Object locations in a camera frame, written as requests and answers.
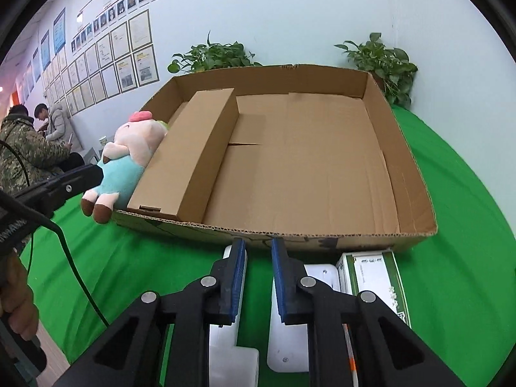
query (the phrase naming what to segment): brown hoof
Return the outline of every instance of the brown hoof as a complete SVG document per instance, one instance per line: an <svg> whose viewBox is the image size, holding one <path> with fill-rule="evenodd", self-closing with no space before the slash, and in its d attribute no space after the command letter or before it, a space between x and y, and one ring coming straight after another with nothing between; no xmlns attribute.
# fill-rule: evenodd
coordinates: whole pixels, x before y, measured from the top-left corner
<svg viewBox="0 0 516 387"><path fill-rule="evenodd" d="M95 204L93 202L84 198L81 199L81 209L86 217L91 217L91 214L94 212L94 206Z"/></svg>
<svg viewBox="0 0 516 387"><path fill-rule="evenodd" d="M95 204L94 220L99 224L107 224L111 218L113 211L105 205Z"/></svg>

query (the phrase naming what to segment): plush toy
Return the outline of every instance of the plush toy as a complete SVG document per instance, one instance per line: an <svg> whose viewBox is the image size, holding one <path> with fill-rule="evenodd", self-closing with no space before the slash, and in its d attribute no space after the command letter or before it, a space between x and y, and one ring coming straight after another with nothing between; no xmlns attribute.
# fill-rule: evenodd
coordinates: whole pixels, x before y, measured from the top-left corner
<svg viewBox="0 0 516 387"><path fill-rule="evenodd" d="M145 167L166 134L166 124L154 121L151 112L131 115L129 122L117 129L114 142L108 142L102 151L99 166L104 178L99 186L84 193L81 199L84 215L93 214L97 223L105 224L114 208L127 207Z"/></svg>

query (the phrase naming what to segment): silver screw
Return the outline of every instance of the silver screw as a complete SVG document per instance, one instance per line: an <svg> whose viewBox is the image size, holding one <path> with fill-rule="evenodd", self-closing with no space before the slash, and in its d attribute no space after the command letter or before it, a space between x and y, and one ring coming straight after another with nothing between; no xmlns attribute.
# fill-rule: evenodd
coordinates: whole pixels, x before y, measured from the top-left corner
<svg viewBox="0 0 516 387"><path fill-rule="evenodd" d="M151 302L156 301L156 298L158 298L156 293L153 293L152 291L147 291L141 295L141 301L145 304L150 304Z"/></svg>
<svg viewBox="0 0 516 387"><path fill-rule="evenodd" d="M375 293L372 293L371 291L364 291L360 294L360 298L363 302L375 302L376 295Z"/></svg>
<svg viewBox="0 0 516 387"><path fill-rule="evenodd" d="M205 276L201 279L201 285L205 287L214 286L216 283L217 280L213 276Z"/></svg>
<svg viewBox="0 0 516 387"><path fill-rule="evenodd" d="M306 288L311 288L315 285L315 279L313 279L311 276L304 276L301 278L301 285Z"/></svg>

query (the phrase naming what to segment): white plastic device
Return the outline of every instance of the white plastic device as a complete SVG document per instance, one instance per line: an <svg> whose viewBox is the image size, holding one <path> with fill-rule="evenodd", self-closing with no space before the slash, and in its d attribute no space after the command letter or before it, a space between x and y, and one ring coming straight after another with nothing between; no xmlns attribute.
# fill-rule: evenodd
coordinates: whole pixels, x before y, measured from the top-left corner
<svg viewBox="0 0 516 387"><path fill-rule="evenodd" d="M224 250L229 257L231 246ZM242 290L238 313L231 326L210 325L210 387L256 387L258 386L259 352L254 348L236 346L243 286L246 281L247 252L243 266Z"/></svg>
<svg viewBox="0 0 516 387"><path fill-rule="evenodd" d="M334 265L304 265L304 268L308 276L327 283L334 291L341 290L339 272ZM306 324L287 326L281 322L274 280L267 365L275 372L309 371Z"/></svg>

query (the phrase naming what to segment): black pants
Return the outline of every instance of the black pants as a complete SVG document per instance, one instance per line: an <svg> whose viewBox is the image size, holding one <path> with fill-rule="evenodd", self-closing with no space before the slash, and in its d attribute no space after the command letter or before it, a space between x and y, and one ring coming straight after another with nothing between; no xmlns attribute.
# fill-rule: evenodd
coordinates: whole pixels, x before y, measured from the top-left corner
<svg viewBox="0 0 516 387"><path fill-rule="evenodd" d="M69 172L71 169L75 169L82 165L84 165L84 159L81 157L81 154L70 153L70 156L66 160L61 161L57 166L64 172Z"/></svg>

